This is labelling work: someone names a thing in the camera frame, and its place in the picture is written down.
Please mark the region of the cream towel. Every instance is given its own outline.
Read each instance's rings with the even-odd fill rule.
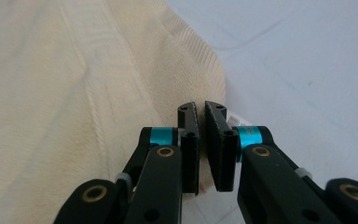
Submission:
[[[0,1],[0,223],[51,223],[77,186],[114,180],[144,126],[224,86],[162,0]]]

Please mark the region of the white background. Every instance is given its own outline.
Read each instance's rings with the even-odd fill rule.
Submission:
[[[358,1],[168,3],[219,56],[230,110],[267,126],[320,187],[358,180]],[[209,192],[184,203],[183,222],[243,223],[236,203]]]

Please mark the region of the beige cloth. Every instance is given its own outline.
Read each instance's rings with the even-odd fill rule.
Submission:
[[[51,223],[77,186],[114,180],[143,127],[224,87],[162,0],[0,1],[0,223]]]

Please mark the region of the textured fabric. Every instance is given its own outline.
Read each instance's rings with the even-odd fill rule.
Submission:
[[[163,1],[0,1],[0,223],[51,223],[143,127],[224,99],[216,56]]]

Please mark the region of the blue tape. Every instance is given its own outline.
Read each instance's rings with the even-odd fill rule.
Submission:
[[[172,145],[173,128],[152,128],[150,134],[150,146],[152,144]]]
[[[241,141],[241,155],[239,161],[242,162],[242,153],[244,149],[251,144],[263,143],[263,137],[256,126],[237,126]]]

